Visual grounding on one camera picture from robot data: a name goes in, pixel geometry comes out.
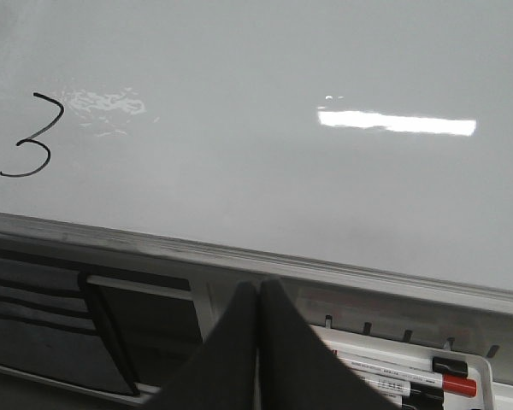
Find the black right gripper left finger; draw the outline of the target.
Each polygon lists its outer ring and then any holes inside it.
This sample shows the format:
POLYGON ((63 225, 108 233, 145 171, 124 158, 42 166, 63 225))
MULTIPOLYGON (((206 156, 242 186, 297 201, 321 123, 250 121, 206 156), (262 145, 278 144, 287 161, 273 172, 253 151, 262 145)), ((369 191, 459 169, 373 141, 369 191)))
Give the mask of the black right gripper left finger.
POLYGON ((241 283, 203 345, 145 404, 146 409, 252 409, 257 290, 241 283))

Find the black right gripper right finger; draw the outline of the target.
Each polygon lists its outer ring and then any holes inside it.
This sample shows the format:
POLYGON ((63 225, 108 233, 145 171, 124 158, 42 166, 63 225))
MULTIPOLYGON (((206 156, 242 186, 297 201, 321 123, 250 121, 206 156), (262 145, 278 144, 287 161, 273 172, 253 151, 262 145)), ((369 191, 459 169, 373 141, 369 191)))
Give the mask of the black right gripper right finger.
POLYGON ((396 407, 340 362, 275 279, 260 285, 258 348, 263 409, 396 407))

